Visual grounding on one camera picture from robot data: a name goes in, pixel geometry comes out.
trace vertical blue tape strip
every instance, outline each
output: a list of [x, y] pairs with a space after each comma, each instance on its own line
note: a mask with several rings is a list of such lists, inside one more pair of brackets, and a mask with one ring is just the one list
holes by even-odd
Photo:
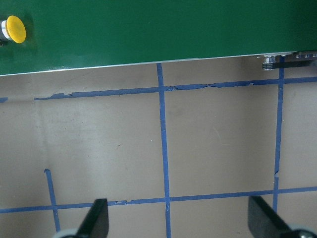
[[160, 63], [157, 64], [157, 70], [158, 70], [158, 93], [159, 93], [159, 117], [160, 117], [160, 130], [161, 130], [161, 139], [162, 139], [162, 153], [163, 153], [164, 192], [165, 192], [165, 204], [166, 204], [166, 210], [165, 210], [166, 237], [171, 238], [167, 137], [166, 137], [166, 123], [165, 123], [164, 79], [163, 79], [163, 69]]
[[277, 120], [276, 120], [274, 188], [273, 188], [273, 210], [275, 212], [277, 212], [277, 202], [278, 202], [278, 183], [279, 183], [278, 173], [279, 173], [281, 138], [282, 138], [283, 87], [284, 87], [284, 69], [280, 68], [278, 73], [278, 101], [277, 101]]
[[52, 208], [53, 208], [56, 232], [59, 232], [60, 231], [60, 224], [59, 224], [59, 218], [58, 218], [56, 198], [55, 198], [55, 193], [54, 193], [54, 188], [53, 188], [52, 174], [51, 174], [51, 171], [49, 169], [45, 169], [44, 173], [46, 174], [46, 177], [48, 180], [48, 186], [49, 186], [50, 198], [51, 198], [51, 203], [52, 203]]

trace metal mechanism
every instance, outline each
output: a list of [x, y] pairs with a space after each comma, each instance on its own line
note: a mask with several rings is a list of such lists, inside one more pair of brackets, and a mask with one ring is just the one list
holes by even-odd
[[248, 226], [254, 238], [317, 238], [310, 231], [291, 230], [259, 196], [249, 197]]
[[273, 70], [276, 68], [317, 66], [316, 51], [265, 54], [263, 55], [263, 58], [263, 70]]
[[107, 199], [95, 200], [77, 233], [63, 238], [106, 238], [109, 232]]

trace yellow button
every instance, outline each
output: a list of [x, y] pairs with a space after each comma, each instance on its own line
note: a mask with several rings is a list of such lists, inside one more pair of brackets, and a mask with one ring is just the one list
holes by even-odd
[[16, 43], [22, 43], [26, 38], [23, 22], [17, 16], [10, 16], [6, 21], [6, 30], [10, 38]]

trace yellow disc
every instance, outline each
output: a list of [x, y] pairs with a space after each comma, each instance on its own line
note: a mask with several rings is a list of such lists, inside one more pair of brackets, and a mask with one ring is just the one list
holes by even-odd
[[23, 22], [17, 16], [10, 16], [6, 21], [6, 31], [10, 38], [16, 43], [22, 43], [26, 38]]

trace green panel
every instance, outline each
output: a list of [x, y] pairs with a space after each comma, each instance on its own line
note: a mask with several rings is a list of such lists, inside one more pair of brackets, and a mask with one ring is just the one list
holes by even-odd
[[316, 0], [2, 0], [0, 75], [317, 49]]

